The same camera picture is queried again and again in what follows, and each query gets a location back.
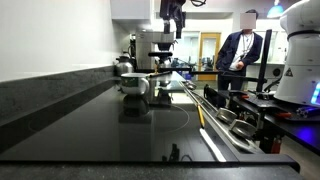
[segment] white mug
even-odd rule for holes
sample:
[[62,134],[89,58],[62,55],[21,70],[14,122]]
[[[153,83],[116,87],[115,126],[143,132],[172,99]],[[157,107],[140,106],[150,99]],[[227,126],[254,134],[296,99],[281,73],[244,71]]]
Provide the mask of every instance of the white mug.
[[144,95],[149,91],[149,82],[144,73],[125,73],[121,75],[122,91],[129,95]]

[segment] cabinet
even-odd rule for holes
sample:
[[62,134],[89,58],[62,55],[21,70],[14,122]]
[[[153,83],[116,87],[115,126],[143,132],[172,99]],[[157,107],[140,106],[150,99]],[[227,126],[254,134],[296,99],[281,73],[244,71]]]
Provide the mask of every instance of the cabinet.
[[150,20],[152,0],[110,0],[114,20]]

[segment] man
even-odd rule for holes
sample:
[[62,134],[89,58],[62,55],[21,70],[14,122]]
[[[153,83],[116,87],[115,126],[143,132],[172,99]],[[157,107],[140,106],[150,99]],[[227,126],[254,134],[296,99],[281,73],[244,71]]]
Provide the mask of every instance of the man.
[[[254,9],[246,13],[255,13],[255,20],[258,19],[259,14]],[[243,84],[241,78],[223,75],[246,76],[247,66],[260,58],[262,41],[263,38],[249,28],[228,36],[218,53],[216,63],[216,68],[223,72],[218,75],[218,90],[228,90],[229,84],[231,90],[241,90]],[[223,98],[219,98],[217,103],[218,107],[226,105]]]

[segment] ceiling light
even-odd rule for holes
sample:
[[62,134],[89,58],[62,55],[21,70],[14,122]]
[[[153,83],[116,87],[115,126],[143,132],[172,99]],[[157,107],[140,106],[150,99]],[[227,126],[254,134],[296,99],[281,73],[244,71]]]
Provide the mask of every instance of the ceiling light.
[[282,15],[283,7],[279,3],[279,0],[274,1],[274,6],[269,10],[267,18],[278,18]]

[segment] blue light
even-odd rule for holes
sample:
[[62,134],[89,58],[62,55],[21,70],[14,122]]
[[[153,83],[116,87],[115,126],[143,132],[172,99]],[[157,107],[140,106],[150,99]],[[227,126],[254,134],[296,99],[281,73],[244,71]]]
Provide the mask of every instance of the blue light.
[[312,131],[312,129],[308,128],[308,127],[303,127],[301,128],[298,133],[297,133],[298,137],[307,141],[307,142],[312,142],[314,141],[314,132]]
[[283,7],[281,5],[275,5],[269,10],[267,17],[277,18],[277,17],[280,17],[282,13],[283,13]]
[[311,99],[312,104],[320,105],[319,99],[319,92],[320,92],[320,82],[317,84],[316,90],[314,91]]

